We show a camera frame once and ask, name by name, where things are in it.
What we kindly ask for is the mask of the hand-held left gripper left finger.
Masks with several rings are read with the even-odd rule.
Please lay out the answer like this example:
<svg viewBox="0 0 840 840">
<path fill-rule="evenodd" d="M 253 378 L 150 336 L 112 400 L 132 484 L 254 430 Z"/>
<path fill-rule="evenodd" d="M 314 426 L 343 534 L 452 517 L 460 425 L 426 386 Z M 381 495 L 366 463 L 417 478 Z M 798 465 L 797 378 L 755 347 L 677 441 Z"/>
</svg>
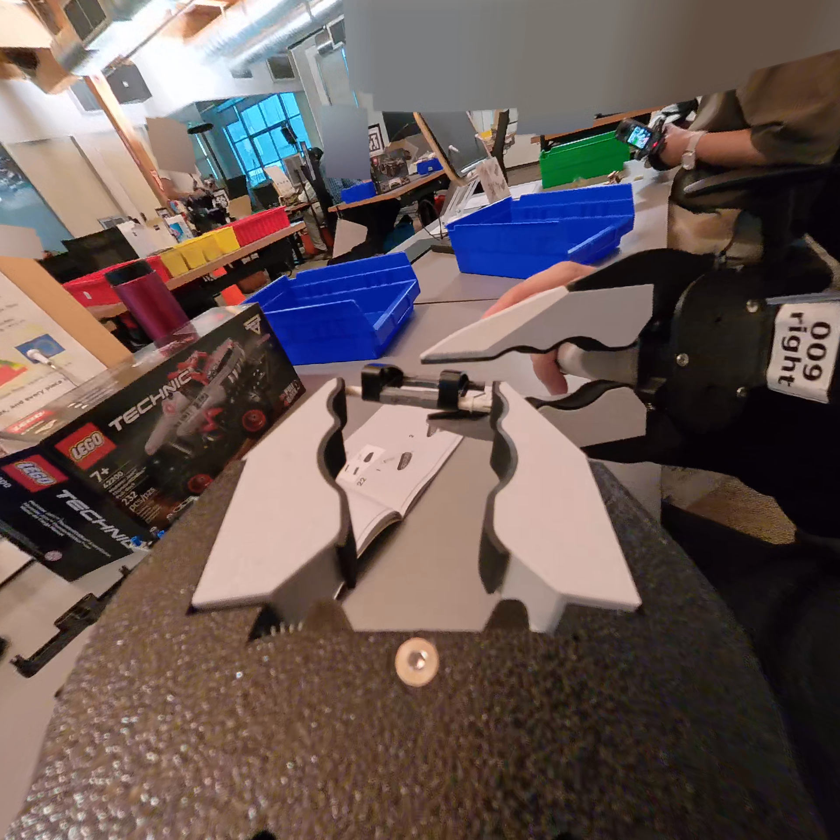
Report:
<svg viewBox="0 0 840 840">
<path fill-rule="evenodd" d="M 358 554 L 346 492 L 345 383 L 326 381 L 250 451 L 192 608 L 269 606 L 297 625 L 312 607 L 353 588 Z"/>
</svg>

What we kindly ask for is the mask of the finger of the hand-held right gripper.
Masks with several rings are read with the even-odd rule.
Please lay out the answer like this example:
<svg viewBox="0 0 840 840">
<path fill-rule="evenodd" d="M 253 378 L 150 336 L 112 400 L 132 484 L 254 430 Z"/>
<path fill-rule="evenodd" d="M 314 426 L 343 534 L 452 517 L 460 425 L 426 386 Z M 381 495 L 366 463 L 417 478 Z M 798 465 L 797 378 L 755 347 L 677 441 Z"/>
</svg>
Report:
<svg viewBox="0 0 840 840">
<path fill-rule="evenodd" d="M 573 339 L 607 349 L 635 343 L 653 316 L 655 287 L 558 287 L 482 318 L 422 352 L 422 364 L 493 361 L 509 352 L 546 353 Z"/>
</svg>

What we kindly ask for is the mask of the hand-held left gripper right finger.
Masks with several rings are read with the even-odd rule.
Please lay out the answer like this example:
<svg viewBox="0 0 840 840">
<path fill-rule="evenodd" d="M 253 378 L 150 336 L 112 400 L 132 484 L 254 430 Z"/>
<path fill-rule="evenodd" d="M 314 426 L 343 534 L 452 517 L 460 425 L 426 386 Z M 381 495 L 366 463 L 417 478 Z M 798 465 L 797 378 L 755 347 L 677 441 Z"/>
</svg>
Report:
<svg viewBox="0 0 840 840">
<path fill-rule="evenodd" d="M 588 458 L 508 383 L 491 388 L 490 466 L 479 577 L 551 634 L 567 606 L 635 613 L 642 598 Z"/>
</svg>

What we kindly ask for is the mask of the black toy brick assembly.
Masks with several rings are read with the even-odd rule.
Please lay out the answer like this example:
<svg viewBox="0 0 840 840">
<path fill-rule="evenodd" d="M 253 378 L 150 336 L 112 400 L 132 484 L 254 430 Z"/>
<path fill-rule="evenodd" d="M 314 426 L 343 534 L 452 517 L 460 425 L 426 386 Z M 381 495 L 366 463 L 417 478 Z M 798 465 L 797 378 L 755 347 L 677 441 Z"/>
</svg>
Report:
<svg viewBox="0 0 840 840">
<path fill-rule="evenodd" d="M 470 380 L 467 373 L 444 370 L 436 376 L 407 374 L 393 364 L 367 364 L 358 385 L 345 392 L 368 403 L 408 406 L 433 419 L 480 419 L 491 413 L 492 387 Z"/>
</svg>

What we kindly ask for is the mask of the person's right hand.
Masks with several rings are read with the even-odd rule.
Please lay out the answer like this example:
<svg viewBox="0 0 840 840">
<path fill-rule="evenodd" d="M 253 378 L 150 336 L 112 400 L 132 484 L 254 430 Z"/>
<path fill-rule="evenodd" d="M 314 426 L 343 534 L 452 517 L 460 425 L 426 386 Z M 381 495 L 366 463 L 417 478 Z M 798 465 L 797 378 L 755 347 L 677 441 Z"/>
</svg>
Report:
<svg viewBox="0 0 840 840">
<path fill-rule="evenodd" d="M 498 312 L 504 311 L 521 301 L 529 299 L 544 291 L 558 287 L 566 287 L 577 280 L 581 280 L 594 273 L 596 268 L 572 261 L 560 262 L 546 270 L 523 280 L 515 287 L 506 291 L 489 309 L 482 319 L 488 319 Z M 539 381 L 552 396 L 562 396 L 568 392 L 568 382 L 557 362 L 557 353 L 531 355 L 532 369 Z"/>
</svg>

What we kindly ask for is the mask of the blue plastic storage bin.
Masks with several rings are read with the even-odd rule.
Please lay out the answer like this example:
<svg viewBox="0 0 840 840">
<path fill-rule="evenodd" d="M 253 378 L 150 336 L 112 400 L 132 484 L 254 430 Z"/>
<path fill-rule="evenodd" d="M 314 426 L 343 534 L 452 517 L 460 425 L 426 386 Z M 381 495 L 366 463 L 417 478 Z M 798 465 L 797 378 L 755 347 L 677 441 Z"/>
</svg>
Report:
<svg viewBox="0 0 840 840">
<path fill-rule="evenodd" d="M 528 279 L 560 262 L 593 265 L 634 228 L 633 188 L 592 185 L 509 197 L 447 224 L 464 274 Z"/>
<path fill-rule="evenodd" d="M 420 287 L 404 252 L 283 276 L 249 296 L 295 366 L 382 357 L 411 320 Z"/>
</svg>

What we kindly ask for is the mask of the white instruction booklet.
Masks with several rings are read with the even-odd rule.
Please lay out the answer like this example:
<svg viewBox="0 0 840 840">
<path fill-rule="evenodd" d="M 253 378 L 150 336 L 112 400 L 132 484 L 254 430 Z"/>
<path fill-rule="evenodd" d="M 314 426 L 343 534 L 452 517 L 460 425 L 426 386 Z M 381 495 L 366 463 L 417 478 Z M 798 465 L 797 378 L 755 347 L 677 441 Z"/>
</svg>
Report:
<svg viewBox="0 0 840 840">
<path fill-rule="evenodd" d="M 462 441 L 432 428 L 428 412 L 383 406 L 344 439 L 345 466 L 337 482 L 349 502 L 358 557 L 401 522 Z"/>
</svg>

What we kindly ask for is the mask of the black toy set box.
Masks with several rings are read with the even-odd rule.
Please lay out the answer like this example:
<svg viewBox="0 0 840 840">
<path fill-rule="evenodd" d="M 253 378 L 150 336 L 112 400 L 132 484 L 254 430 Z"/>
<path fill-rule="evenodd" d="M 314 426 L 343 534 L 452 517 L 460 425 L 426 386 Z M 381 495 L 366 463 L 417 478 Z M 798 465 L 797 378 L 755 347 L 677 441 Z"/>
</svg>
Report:
<svg viewBox="0 0 840 840">
<path fill-rule="evenodd" d="M 258 304 L 205 311 L 3 427 L 2 543 L 66 581 L 148 549 L 302 392 Z"/>
</svg>

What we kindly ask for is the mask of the green plastic storage bin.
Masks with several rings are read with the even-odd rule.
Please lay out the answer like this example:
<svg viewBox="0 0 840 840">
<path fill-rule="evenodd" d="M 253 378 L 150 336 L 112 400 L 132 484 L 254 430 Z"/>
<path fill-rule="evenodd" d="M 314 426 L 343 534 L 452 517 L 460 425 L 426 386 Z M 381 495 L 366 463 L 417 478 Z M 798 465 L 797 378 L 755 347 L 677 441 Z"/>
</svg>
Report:
<svg viewBox="0 0 840 840">
<path fill-rule="evenodd" d="M 609 131 L 554 145 L 539 156 L 542 189 L 620 172 L 630 159 L 629 146 Z"/>
</svg>

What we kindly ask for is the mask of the grey display board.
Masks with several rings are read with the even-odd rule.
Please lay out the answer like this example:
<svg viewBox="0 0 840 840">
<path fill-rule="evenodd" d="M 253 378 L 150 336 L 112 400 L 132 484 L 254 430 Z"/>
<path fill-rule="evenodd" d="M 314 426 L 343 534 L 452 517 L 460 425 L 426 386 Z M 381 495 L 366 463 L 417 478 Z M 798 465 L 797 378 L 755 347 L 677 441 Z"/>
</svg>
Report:
<svg viewBox="0 0 840 840">
<path fill-rule="evenodd" d="M 457 186 L 473 182 L 490 154 L 469 113 L 414 112 L 413 117 L 449 180 Z"/>
</svg>

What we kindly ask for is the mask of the grey toy vehicle chassis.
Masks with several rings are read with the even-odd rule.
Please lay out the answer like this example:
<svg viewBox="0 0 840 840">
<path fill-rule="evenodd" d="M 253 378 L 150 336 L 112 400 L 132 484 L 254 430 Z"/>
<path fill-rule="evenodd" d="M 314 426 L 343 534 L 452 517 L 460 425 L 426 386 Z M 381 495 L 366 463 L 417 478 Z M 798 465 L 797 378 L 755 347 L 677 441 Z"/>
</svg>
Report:
<svg viewBox="0 0 840 840">
<path fill-rule="evenodd" d="M 120 577 L 104 593 L 88 593 L 62 613 L 55 621 L 56 632 L 30 656 L 16 654 L 10 664 L 25 679 L 35 677 L 56 656 L 62 653 L 85 630 L 98 622 L 119 588 L 131 574 L 131 569 L 124 565 L 120 568 Z"/>
</svg>

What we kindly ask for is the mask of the maroon travel tumbler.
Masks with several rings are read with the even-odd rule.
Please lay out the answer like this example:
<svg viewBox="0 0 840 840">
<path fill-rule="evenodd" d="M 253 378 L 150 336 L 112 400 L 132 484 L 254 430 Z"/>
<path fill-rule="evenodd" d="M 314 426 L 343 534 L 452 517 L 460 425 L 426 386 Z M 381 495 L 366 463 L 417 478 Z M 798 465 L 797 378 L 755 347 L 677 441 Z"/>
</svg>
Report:
<svg viewBox="0 0 840 840">
<path fill-rule="evenodd" d="M 104 278 L 155 344 L 162 345 L 189 324 L 181 304 L 147 260 L 112 266 Z"/>
</svg>

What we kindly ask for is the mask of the person's dark clothed legs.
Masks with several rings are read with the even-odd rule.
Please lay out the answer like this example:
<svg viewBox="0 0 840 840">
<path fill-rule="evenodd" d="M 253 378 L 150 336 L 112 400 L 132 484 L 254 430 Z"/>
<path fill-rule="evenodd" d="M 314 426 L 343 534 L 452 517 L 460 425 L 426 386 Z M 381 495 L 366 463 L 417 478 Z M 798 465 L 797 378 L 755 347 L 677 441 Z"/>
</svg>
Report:
<svg viewBox="0 0 840 840">
<path fill-rule="evenodd" d="M 661 520 L 748 635 L 826 834 L 839 838 L 838 539 L 798 531 L 769 543 L 670 505 Z"/>
</svg>

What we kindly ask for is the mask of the printed instruction board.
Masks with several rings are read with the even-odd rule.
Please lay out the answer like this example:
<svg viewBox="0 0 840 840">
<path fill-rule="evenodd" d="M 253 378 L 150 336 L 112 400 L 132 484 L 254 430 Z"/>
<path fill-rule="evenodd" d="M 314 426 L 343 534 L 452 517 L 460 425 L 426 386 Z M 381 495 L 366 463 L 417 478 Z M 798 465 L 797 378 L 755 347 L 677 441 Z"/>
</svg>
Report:
<svg viewBox="0 0 840 840">
<path fill-rule="evenodd" d="M 1 428 L 132 353 L 35 259 L 1 258 Z"/>
</svg>

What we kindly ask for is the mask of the silver ventilation duct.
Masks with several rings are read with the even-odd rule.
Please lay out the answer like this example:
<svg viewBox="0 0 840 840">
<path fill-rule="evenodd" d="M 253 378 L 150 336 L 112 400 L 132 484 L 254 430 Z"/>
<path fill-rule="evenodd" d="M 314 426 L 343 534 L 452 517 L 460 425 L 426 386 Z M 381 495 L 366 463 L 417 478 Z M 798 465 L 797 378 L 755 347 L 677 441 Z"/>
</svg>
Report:
<svg viewBox="0 0 840 840">
<path fill-rule="evenodd" d="M 241 1 L 187 40 L 205 61 L 249 67 L 318 32 L 343 13 L 343 1 Z"/>
</svg>

